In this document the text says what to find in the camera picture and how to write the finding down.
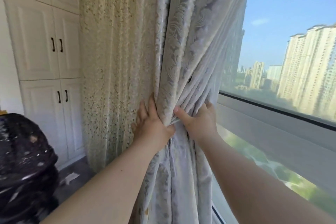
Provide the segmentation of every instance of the person's right arm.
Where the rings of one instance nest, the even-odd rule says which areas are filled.
[[[210,164],[216,180],[240,224],[331,224],[336,221],[287,188],[254,162],[248,160],[220,137],[212,104],[190,117],[175,107]]]

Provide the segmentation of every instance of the floor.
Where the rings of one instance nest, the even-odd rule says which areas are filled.
[[[72,180],[69,185],[62,185],[56,189],[55,196],[61,204],[84,184],[86,184],[95,173],[90,170],[86,158],[82,158],[72,165],[62,169],[59,172],[61,180],[71,173],[77,173],[79,176]]]

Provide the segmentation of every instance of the white wall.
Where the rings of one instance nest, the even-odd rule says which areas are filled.
[[[0,109],[23,114],[18,72],[3,0],[0,0]]]

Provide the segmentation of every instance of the sheer curtain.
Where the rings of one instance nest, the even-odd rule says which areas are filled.
[[[83,116],[99,171],[131,142],[130,124],[154,91],[176,133],[148,167],[135,223],[211,223],[211,170],[173,117],[216,102],[229,30],[244,0],[80,0]]]

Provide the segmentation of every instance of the wardrobe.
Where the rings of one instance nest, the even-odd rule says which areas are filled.
[[[24,114],[55,149],[57,166],[84,156],[79,0],[4,0]]]

